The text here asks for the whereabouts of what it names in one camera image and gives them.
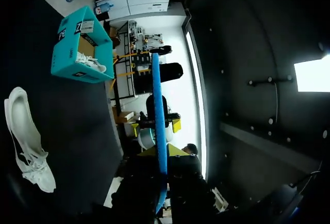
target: cardboard box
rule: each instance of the cardboard box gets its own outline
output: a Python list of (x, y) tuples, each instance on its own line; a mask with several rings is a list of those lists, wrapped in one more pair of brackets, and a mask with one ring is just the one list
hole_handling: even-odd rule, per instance
[[(78, 51), (98, 59), (107, 70), (101, 73), (83, 63), (76, 63)], [(89, 7), (82, 7), (62, 20), (51, 73), (89, 83), (113, 79), (112, 41)]]
[(109, 37), (116, 37), (117, 36), (117, 28), (115, 27), (110, 27), (110, 32), (109, 32)]
[(122, 111), (119, 116), (117, 116), (116, 107), (113, 107), (112, 112), (116, 124), (128, 122), (131, 118), (134, 117), (134, 111)]

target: white light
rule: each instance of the white light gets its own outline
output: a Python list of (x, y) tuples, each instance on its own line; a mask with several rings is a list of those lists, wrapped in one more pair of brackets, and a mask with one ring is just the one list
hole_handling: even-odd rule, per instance
[(294, 64), (298, 91), (330, 92), (330, 55)]
[(192, 40), (191, 40), (191, 36), (190, 36), (189, 32), (187, 33), (186, 38), (187, 38), (189, 52), (190, 52), (190, 56), (191, 56), (193, 72), (194, 72), (195, 80), (196, 80), (197, 99), (198, 99), (198, 106), (199, 106), (199, 111), (200, 111), (200, 122), (201, 122), (202, 175), (206, 179), (206, 162), (207, 162), (206, 154), (207, 153), (206, 153), (206, 131), (205, 131), (205, 115), (204, 115), (204, 105), (203, 105), (203, 96), (202, 96), (202, 85), (201, 85), (200, 73), (198, 71), (195, 50), (192, 45)]

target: white sneaker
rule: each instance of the white sneaker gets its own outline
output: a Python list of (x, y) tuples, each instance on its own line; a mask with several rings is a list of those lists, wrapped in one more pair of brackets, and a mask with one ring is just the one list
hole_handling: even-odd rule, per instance
[[(14, 142), (16, 163), (22, 171), (23, 178), (33, 184), (38, 184), (44, 192), (54, 192), (56, 183), (46, 161), (48, 153), (41, 147), (41, 137), (32, 120), (27, 94), (21, 87), (14, 88), (9, 98), (5, 99), (5, 116)], [(27, 164), (17, 155), (13, 135), (22, 148), (21, 154), (25, 157)]]
[(107, 67), (105, 65), (100, 64), (97, 59), (91, 57), (91, 56), (86, 56), (83, 53), (77, 52), (77, 58), (76, 58), (77, 63), (83, 63), (89, 67), (91, 67), (94, 70), (97, 70), (101, 73), (104, 73), (107, 71)]

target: black wall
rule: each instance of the black wall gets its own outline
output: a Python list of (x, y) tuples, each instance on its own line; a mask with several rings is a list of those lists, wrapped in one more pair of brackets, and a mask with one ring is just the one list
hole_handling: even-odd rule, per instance
[(316, 160), (324, 156), (328, 93), (298, 92), (295, 81), (279, 83), (278, 122), (269, 125), (268, 119), (276, 116), (275, 86), (247, 85), (269, 76), (295, 78), (294, 63), (322, 58), (319, 42), (326, 47), (328, 41), (322, 3), (325, 0), (188, 0), (207, 93), (209, 179), (222, 188), (229, 203), (259, 200), (302, 172), (223, 134), (221, 121)]

